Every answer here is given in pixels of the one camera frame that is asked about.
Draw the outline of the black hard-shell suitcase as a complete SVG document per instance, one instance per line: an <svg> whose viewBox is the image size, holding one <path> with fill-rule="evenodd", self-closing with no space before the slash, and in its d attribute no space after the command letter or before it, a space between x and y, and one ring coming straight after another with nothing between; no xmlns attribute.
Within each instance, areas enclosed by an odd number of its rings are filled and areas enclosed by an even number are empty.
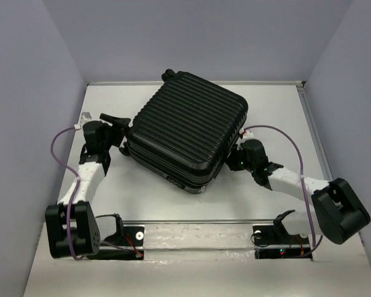
<svg viewBox="0 0 371 297"><path fill-rule="evenodd" d="M161 78L120 151L179 188L202 193L236 143L248 103L190 72L167 69Z"/></svg>

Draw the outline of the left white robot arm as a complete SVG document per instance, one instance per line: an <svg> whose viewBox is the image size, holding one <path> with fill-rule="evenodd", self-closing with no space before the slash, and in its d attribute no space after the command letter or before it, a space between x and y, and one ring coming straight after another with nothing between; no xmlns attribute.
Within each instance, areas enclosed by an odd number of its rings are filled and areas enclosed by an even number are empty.
<svg viewBox="0 0 371 297"><path fill-rule="evenodd" d="M120 243L125 236L119 214L95 216L91 202L111 163L109 150L120 147L130 124L129 118L100 114L93 119L83 112L80 121L62 130L63 133L82 131L84 144L77 169L63 163L62 167L75 178L55 204L45 210L45 225L51 257L72 257L82 260L99 252L102 243Z"/></svg>

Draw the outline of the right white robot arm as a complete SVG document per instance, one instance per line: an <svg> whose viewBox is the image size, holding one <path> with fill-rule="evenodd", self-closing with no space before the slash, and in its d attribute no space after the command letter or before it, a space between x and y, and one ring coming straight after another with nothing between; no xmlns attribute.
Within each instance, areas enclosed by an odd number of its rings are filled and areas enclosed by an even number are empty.
<svg viewBox="0 0 371 297"><path fill-rule="evenodd" d="M281 243L294 235L319 235L343 244L371 222L351 185L342 178L326 181L305 177L269 161L263 144L249 139L235 145L226 160L232 171L248 171L261 187L303 201L305 212L289 210L277 219L272 235Z"/></svg>

